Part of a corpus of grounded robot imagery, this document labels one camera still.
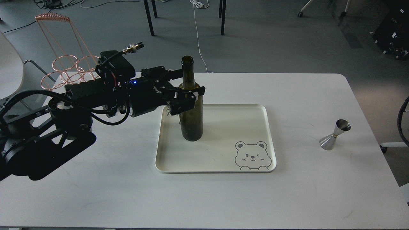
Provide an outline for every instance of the black cable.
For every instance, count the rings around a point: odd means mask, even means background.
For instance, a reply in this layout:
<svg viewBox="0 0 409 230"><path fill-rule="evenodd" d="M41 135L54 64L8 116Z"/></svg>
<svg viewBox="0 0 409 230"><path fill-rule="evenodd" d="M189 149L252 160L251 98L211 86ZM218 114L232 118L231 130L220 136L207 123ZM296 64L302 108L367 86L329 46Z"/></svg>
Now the black cable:
<svg viewBox="0 0 409 230"><path fill-rule="evenodd" d="M112 59L115 59L115 58L117 58L117 57L119 57L119 56L121 56L121 55L123 55L123 54L124 54L123 51L117 52L116 54L110 56L110 57L107 58L105 61L103 61L103 63L101 63L100 66L105 66L109 61L111 61Z"/></svg>
<svg viewBox="0 0 409 230"><path fill-rule="evenodd" d="M11 31L14 31L14 30L18 30L18 29L21 29L21 28L24 28L24 27L27 27L27 26L29 26L29 25L35 23L35 22L36 22L36 21L34 21L34 22L30 23L30 24L27 24L27 25L25 25L25 26L22 26L22 27L19 27L19 28L16 28L16 29L12 29L12 30L3 32L3 34L8 33L8 32L11 32Z"/></svg>
<svg viewBox="0 0 409 230"><path fill-rule="evenodd" d="M76 2L76 0L71 0L69 3L63 5L63 6L53 6L53 7L47 7L47 3L50 2L50 0L40 0L40 1L36 1L33 0L34 3L40 8L40 9L64 9L66 7L69 6L73 6L75 4L81 3L82 1Z"/></svg>
<svg viewBox="0 0 409 230"><path fill-rule="evenodd" d="M399 131L400 138L402 138L403 142L409 147L409 141L406 139L406 137L403 135L403 132L402 132L402 116L403 116L403 112L405 111L406 106L408 105L408 103L409 103L409 97L406 98L405 102L403 103L402 107L399 110L399 113L398 113L398 131Z"/></svg>
<svg viewBox="0 0 409 230"><path fill-rule="evenodd" d="M0 110L0 119L1 122L4 122L3 120L3 116L19 101L21 101L22 99L31 96L31 95L35 95L35 94L42 94L42 95L46 95L46 96L50 96L50 97L55 97L60 99L63 102L68 103L69 105L78 107L80 109L86 110L90 113L97 113L97 114L108 114L110 113L110 111L107 110L96 110L96 109L89 109L89 108L85 108L82 107L80 105L78 105L77 103L75 103L74 101L66 98L66 97L62 97L60 96L60 94L56 93L56 92L51 92L51 91L46 91L46 90L27 90L27 91L22 91L16 95L14 95L3 107L2 110Z"/></svg>
<svg viewBox="0 0 409 230"><path fill-rule="evenodd" d="M103 123L103 124L106 124L106 125L118 125L118 124L122 124L122 123L128 118L128 116L129 116L129 114L130 114L129 100L126 100L126 101L125 101L125 104L126 104L126 113L125 113L125 116L124 116L121 120L119 120L119 121L117 121L117 122L108 122L108 121L102 120L101 118L97 117L95 114L92 114L92 113L91 113L91 117L95 118L95 120L97 120L97 121L99 121L99 122L101 122L101 123Z"/></svg>

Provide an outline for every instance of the black robotic arm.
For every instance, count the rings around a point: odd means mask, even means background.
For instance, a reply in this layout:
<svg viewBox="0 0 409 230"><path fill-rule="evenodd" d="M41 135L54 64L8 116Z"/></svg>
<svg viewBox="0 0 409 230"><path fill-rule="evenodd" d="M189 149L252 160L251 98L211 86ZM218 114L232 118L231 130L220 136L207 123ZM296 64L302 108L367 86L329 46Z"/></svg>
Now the black robotic arm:
<svg viewBox="0 0 409 230"><path fill-rule="evenodd" d="M65 85L65 93L45 90L23 91L14 95L0 110L0 181L10 175L40 180L91 146L93 118L106 125L118 125L128 116L136 117L158 106L169 107L171 115L194 108L196 97L205 88L183 90L170 80L182 77L182 70L170 71L163 66L141 70L135 78L134 67L122 56L143 47L130 45L118 51L101 52L96 72L101 77L79 84ZM43 94L51 99L43 106L23 115L6 115L10 108L30 95ZM108 122L96 114L124 117ZM38 127L30 121L44 115L50 117Z"/></svg>

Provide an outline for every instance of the black bag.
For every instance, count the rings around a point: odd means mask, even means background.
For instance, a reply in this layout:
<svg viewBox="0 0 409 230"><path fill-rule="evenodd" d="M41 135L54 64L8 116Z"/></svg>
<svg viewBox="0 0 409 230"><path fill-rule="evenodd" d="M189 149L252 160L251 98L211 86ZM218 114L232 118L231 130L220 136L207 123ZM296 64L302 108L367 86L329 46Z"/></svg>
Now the black bag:
<svg viewBox="0 0 409 230"><path fill-rule="evenodd" d="M409 57L409 4L391 7L381 24L376 29L373 39L384 50L392 53L396 59Z"/></svg>

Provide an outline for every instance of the cartoon bear face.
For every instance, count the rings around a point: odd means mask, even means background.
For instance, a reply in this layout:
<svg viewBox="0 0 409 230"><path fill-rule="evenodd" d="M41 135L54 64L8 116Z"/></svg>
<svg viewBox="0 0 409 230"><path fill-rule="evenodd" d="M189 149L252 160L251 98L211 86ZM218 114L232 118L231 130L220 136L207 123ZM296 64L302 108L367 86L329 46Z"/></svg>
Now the cartoon bear face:
<svg viewBox="0 0 409 230"><path fill-rule="evenodd" d="M236 165L242 169L247 167L249 169L260 169L261 167L268 167L271 165L271 158L266 149L267 144L262 141L257 144L245 144L242 141L236 143L237 155L235 158Z"/></svg>

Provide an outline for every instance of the metal jigger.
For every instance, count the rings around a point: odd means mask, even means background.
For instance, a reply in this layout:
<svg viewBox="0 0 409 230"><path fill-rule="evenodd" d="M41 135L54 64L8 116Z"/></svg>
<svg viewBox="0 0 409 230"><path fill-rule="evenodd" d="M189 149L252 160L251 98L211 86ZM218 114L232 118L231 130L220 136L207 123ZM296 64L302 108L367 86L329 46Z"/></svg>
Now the metal jigger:
<svg viewBox="0 0 409 230"><path fill-rule="evenodd" d="M337 136L345 133L346 131L349 131L350 129L351 124L348 121L343 119L337 120L337 122L335 123L334 133L319 140L319 145L321 145L321 148L325 150L332 150L334 148Z"/></svg>

